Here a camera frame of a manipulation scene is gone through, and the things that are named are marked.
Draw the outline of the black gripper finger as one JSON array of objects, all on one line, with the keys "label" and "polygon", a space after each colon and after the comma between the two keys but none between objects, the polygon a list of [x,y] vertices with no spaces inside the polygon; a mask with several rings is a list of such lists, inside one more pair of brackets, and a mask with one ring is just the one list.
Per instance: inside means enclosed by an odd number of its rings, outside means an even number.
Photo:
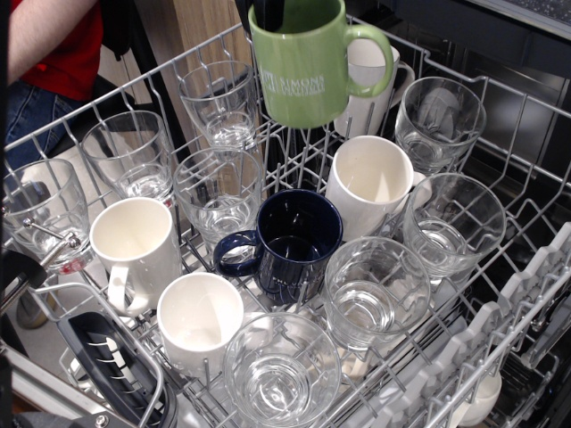
[{"label": "black gripper finger", "polygon": [[284,19],[285,0],[254,0],[254,12],[261,29],[277,32]]}]

